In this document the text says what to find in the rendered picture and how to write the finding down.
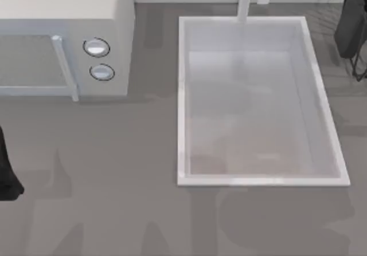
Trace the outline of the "white sink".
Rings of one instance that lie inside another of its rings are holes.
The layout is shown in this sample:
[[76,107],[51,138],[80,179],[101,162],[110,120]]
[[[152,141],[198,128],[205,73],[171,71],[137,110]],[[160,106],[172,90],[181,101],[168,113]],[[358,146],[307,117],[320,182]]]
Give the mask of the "white sink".
[[348,187],[303,16],[183,16],[179,186]]

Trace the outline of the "small round microwave knob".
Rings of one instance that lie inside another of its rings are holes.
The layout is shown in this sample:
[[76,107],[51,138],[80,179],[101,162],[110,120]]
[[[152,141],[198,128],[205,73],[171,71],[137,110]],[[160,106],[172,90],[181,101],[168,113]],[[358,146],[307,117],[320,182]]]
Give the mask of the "small round microwave knob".
[[98,81],[110,81],[115,77],[114,69],[107,64],[90,67],[89,74]]

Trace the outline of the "large round microwave knob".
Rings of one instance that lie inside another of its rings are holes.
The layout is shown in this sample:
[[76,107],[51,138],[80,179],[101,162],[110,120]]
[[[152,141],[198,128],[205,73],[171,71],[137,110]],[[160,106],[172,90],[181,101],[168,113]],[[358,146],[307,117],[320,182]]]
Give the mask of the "large round microwave knob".
[[111,48],[107,41],[95,37],[83,42],[83,50],[91,57],[101,58],[107,56]]

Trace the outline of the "pale microwave oven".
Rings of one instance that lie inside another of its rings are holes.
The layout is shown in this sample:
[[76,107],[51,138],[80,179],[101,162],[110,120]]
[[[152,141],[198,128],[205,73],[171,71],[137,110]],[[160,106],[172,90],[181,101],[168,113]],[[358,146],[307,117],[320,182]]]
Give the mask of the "pale microwave oven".
[[[134,0],[0,0],[0,35],[63,38],[79,99],[127,94],[134,27]],[[83,50],[83,42],[95,37],[110,45],[107,56],[91,57]],[[90,67],[99,64],[112,67],[115,77],[91,77]]]

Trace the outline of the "microwave oven glass door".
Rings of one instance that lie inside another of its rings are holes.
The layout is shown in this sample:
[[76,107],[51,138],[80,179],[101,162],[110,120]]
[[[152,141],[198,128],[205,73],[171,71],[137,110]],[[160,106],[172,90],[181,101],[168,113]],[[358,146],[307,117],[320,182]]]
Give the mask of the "microwave oven glass door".
[[0,35],[0,97],[69,96],[51,36]]

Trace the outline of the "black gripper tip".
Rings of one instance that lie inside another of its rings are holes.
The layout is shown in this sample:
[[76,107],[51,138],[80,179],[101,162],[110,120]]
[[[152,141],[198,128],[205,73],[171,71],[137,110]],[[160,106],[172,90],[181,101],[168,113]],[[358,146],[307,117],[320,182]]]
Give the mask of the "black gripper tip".
[[10,164],[3,129],[0,126],[0,202],[15,201],[24,191],[24,186]]

